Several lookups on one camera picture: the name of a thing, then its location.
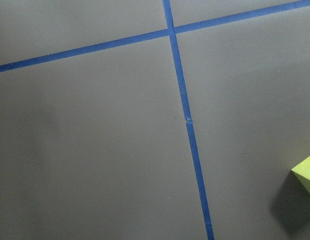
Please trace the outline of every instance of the tape strip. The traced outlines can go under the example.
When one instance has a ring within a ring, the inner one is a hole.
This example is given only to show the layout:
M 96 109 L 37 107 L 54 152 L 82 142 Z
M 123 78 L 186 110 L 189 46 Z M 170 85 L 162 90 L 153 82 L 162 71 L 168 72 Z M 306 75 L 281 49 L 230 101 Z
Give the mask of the tape strip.
M 136 35 L 136 36 L 131 36 L 131 37 L 126 37 L 118 40 L 113 40 L 113 41 L 108 41 L 108 42 L 103 42 L 95 45 L 90 45 L 90 46 L 84 46 L 72 50 L 67 50 L 67 51 L 62 51 L 58 53 L 53 53 L 45 56 L 39 56 L 27 60 L 22 60 L 22 61 L 17 61 L 13 63 L 8 63 L 5 65 L 0 65 L 0 72 L 12 70 L 12 69 L 18 69 L 18 68 L 23 68 L 27 67 L 30 65 L 35 65 L 35 64 L 41 64 L 41 63 L 46 63 L 58 59 L 64 59 L 64 58 L 69 58 L 81 54 L 87 54 L 87 53 L 92 53 L 100 50 L 105 50 L 105 49 L 111 49 L 127 44 L 134 44 L 137 42 L 142 42 L 150 39 L 156 39 L 156 38 L 161 38 L 164 36 L 168 36 L 168 30 L 159 30 L 159 31 L 153 31 L 141 35 Z
M 184 79 L 184 73 L 183 73 L 181 59 L 180 59 L 177 37 L 174 31 L 174 23 L 173 23 L 173 16 L 171 12 L 170 2 L 169 0 L 163 0 L 163 4 L 164 4 L 164 10 L 165 10 L 166 21 L 167 21 L 167 26 L 168 26 L 170 44 L 171 44 L 174 63 L 175 63 L 175 70 L 177 74 L 181 102 L 183 106 L 184 116 L 186 119 L 186 127 L 187 127 L 187 132 L 188 132 L 189 144 L 190 144 L 191 154 L 193 157 L 193 163 L 195 167 L 197 185 L 199 189 L 199 196 L 200 196 L 201 207 L 202 207 L 202 211 L 204 215 L 207 237 L 209 240 L 214 240 L 214 234 L 213 234 L 212 224 L 210 220 L 205 184 L 204 184 L 203 174 L 201 171 L 201 165 L 200 165 L 200 160 L 199 160 L 195 132 L 194 132 L 193 122 L 191 119 L 191 114 L 190 114 L 190 109 L 189 109 L 189 102 L 188 102 L 186 84 L 185 84 L 185 79 Z
M 223 17 L 214 18 L 214 19 L 210 19 L 210 20 L 199 21 L 199 22 L 195 22 L 195 23 L 191 23 L 191 24 L 177 26 L 177 27 L 175 27 L 175 32 L 177 34 L 180 34 L 180 33 L 193 31 L 193 30 L 197 30 L 197 29 L 208 28 L 208 27 L 212 27 L 212 26 L 216 26 L 216 25 L 221 25 L 221 24 L 240 21 L 240 20 L 244 20 L 244 19 L 260 17 L 263 15 L 274 14 L 274 13 L 278 13 L 278 12 L 283 12 L 283 11 L 292 10 L 292 9 L 298 9 L 298 8 L 307 7 L 307 6 L 310 6 L 310 0 L 295 1 L 295 2 L 281 4 L 281 5 L 277 5 L 277 6 L 270 6 L 270 7 L 252 10 L 252 11 L 247 11 L 247 12 L 238 13 L 238 14 L 234 14 L 234 15 L 223 16 Z

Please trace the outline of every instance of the foam block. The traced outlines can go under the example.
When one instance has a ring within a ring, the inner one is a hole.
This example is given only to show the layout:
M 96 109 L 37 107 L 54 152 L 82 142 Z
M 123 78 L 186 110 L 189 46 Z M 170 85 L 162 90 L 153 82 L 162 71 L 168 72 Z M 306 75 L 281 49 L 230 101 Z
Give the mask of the foam block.
M 310 194 L 310 156 L 295 166 L 292 171 Z

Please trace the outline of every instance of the yellow-green object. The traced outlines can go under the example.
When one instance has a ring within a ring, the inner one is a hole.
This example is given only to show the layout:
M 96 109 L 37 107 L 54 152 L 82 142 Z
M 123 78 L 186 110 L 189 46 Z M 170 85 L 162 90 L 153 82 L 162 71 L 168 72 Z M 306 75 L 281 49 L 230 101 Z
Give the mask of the yellow-green object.
M 310 194 L 310 156 L 294 167 L 292 172 Z

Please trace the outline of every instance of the blue painter's tape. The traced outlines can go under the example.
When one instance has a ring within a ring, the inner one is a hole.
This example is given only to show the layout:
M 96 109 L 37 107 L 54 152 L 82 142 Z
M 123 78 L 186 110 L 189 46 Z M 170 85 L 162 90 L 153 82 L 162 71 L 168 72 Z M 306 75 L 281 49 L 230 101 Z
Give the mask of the blue painter's tape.
M 213 234 L 212 224 L 210 220 L 205 184 L 204 184 L 203 174 L 201 171 L 199 154 L 198 154 L 197 143 L 196 143 L 196 138 L 195 138 L 195 132 L 194 132 L 193 123 L 192 123 L 191 114 L 190 114 L 184 73 L 183 73 L 181 59 L 180 59 L 177 37 L 176 37 L 175 30 L 174 30 L 172 11 L 171 11 L 169 0 L 163 0 L 163 4 L 164 4 L 167 27 L 168 27 L 168 32 L 169 32 L 170 44 L 171 44 L 174 63 L 175 63 L 175 70 L 177 74 L 181 102 L 183 106 L 184 116 L 186 118 L 186 127 L 187 127 L 187 132 L 188 132 L 191 154 L 193 157 L 193 163 L 195 167 L 197 185 L 199 189 L 199 195 L 200 195 L 201 207 L 202 207 L 202 211 L 204 215 L 207 237 L 209 240 L 214 240 L 214 234 Z
M 103 42 L 95 45 L 90 45 L 90 46 L 84 46 L 72 50 L 67 50 L 67 51 L 62 51 L 58 53 L 53 53 L 50 55 L 45 55 L 45 56 L 39 56 L 27 60 L 22 60 L 22 61 L 17 61 L 13 63 L 8 63 L 5 65 L 0 65 L 0 72 L 8 71 L 8 70 L 13 70 L 13 69 L 18 69 L 22 67 L 27 67 L 35 64 L 42 64 L 58 59 L 64 59 L 64 58 L 69 58 L 81 54 L 87 54 L 87 53 L 92 53 L 100 50 L 105 50 L 105 49 L 110 49 L 110 48 L 115 48 L 127 44 L 133 44 L 137 42 L 142 42 L 150 39 L 156 39 L 156 38 L 161 38 L 164 36 L 168 36 L 168 30 L 159 30 L 159 31 L 153 31 L 141 35 L 136 35 L 136 36 L 131 36 L 131 37 L 126 37 L 118 40 L 113 40 L 113 41 L 108 41 L 108 42 Z
M 170 44 L 172 48 L 174 63 L 175 63 L 175 70 L 177 74 L 177 81 L 181 96 L 181 103 L 183 106 L 184 116 L 187 121 L 191 120 L 191 114 L 189 109 L 189 102 L 188 102 L 188 96 L 187 96 L 187 90 L 186 90 L 186 84 L 184 79 L 184 73 L 183 68 L 181 65 L 181 59 L 180 59 L 180 53 L 177 43 L 177 37 L 174 32 L 174 25 L 173 25 L 173 16 L 170 9 L 170 3 L 168 0 L 163 0 L 164 3 L 164 10 L 166 15 L 166 21 L 168 26 L 168 32 L 169 32 L 169 38 L 170 38 Z
M 177 34 L 180 34 L 180 33 L 193 31 L 197 29 L 208 28 L 208 27 L 212 27 L 216 25 L 226 24 L 226 23 L 240 21 L 244 19 L 255 18 L 255 17 L 259 17 L 263 15 L 274 14 L 278 12 L 298 9 L 298 8 L 307 7 L 307 6 L 310 6 L 310 0 L 295 1 L 295 2 L 290 2 L 290 3 L 281 4 L 277 6 L 270 6 L 270 7 L 266 7 L 262 9 L 247 11 L 247 12 L 238 13 L 234 15 L 214 18 L 211 20 L 199 21 L 199 22 L 195 22 L 195 23 L 191 23 L 191 24 L 187 24 L 183 26 L 178 26 L 178 27 L 175 27 L 175 32 Z
M 197 184 L 199 188 L 199 195 L 200 195 L 201 206 L 202 206 L 202 210 L 204 214 L 206 231 L 207 231 L 208 239 L 214 240 L 214 234 L 213 234 L 212 224 L 210 220 L 206 190 L 205 190 L 205 185 L 204 185 L 204 178 L 203 178 L 203 174 L 201 171 L 201 165 L 200 165 L 200 160 L 199 160 L 199 154 L 198 154 L 198 148 L 197 148 L 197 143 L 196 143 L 193 122 L 188 121 L 186 123 L 186 126 L 187 126 L 191 154 L 192 154 L 193 161 L 194 161 L 196 179 L 197 179 Z

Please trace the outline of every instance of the gray painted surface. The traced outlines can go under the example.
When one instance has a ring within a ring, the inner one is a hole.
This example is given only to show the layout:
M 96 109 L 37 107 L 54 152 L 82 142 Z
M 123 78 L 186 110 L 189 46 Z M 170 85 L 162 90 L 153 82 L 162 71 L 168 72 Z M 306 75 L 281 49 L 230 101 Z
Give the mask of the gray painted surface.
M 0 73 L 1 239 L 207 239 L 167 37 Z
M 161 0 L 0 0 L 0 65 L 165 28 Z
M 178 44 L 216 240 L 310 240 L 310 7 Z
M 174 25 L 180 26 L 266 8 L 295 0 L 170 0 Z

